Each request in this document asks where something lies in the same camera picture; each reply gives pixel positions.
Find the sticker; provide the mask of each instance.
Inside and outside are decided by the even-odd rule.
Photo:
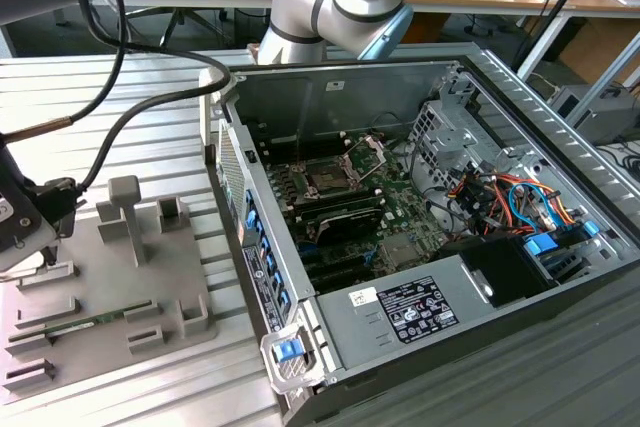
[[[349,298],[354,307],[359,307],[370,302],[378,300],[376,297],[376,288],[367,287],[366,289],[356,290],[355,292],[349,292]]]
[[[458,323],[433,277],[414,280],[379,292],[378,300],[393,325],[396,336],[405,344]]]
[[[342,89],[344,89],[344,80],[334,80],[332,82],[327,82],[327,88],[326,88],[327,92],[332,92],[335,90],[342,90]]]
[[[0,199],[0,222],[7,220],[13,215],[13,207],[7,199]]]
[[[255,247],[247,247],[242,249],[242,253],[249,273],[253,277],[253,286],[260,302],[263,317],[267,321],[267,327],[271,332],[277,332],[282,328],[283,323],[273,301],[271,289],[269,288],[269,277],[264,274],[258,251]]]

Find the warning label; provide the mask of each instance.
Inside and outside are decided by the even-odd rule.
[[[378,300],[405,344],[458,323],[432,277],[378,292]]]

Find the open computer chassis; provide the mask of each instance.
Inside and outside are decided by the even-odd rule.
[[[491,53],[432,52],[237,68],[204,105],[288,425],[549,319],[640,260],[635,187]]]

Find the blue wire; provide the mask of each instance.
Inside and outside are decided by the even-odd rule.
[[[536,224],[534,224],[533,221],[529,220],[527,217],[525,217],[523,215],[520,215],[520,212],[518,212],[518,209],[515,206],[515,200],[513,198],[513,193],[515,191],[515,188],[518,185],[520,185],[520,184],[514,185],[513,187],[511,187],[511,190],[509,191],[509,207],[511,208],[511,212],[513,212],[513,215],[515,215],[521,221],[526,222],[531,227],[533,227],[533,232],[537,234],[538,233],[538,226]]]
[[[515,184],[513,187],[511,187],[511,190],[509,191],[509,207],[511,207],[511,210],[513,211],[513,215],[515,215],[517,218],[519,218],[523,222],[526,222],[527,224],[532,226],[534,232],[536,232],[536,233],[538,232],[538,228],[536,227],[536,225],[532,221],[530,221],[528,218],[523,217],[522,215],[520,215],[520,213],[516,209],[515,200],[514,200],[513,196],[514,196],[514,192],[515,192],[516,187],[518,187],[519,185],[526,185],[530,189],[534,190],[542,198],[542,201],[544,202],[544,206],[547,209],[547,212],[549,213],[549,216],[551,217],[551,220],[553,220],[553,222],[556,225],[561,226],[561,227],[567,225],[564,222],[564,220],[562,220],[562,218],[553,211],[553,208],[551,207],[551,204],[549,203],[549,199],[547,199],[547,196],[544,195],[544,192],[542,191],[542,189],[540,189],[540,187],[538,187],[537,185],[533,185],[533,184],[530,184],[528,182],[521,182],[519,184]]]

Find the white sticker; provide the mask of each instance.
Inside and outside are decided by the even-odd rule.
[[[366,289],[349,292],[349,298],[354,307],[359,307],[370,302],[378,300],[375,287],[367,287]]]
[[[13,215],[13,207],[7,199],[0,199],[0,222],[7,220]]]
[[[342,89],[344,89],[344,80],[334,80],[332,82],[327,82],[327,92]]]

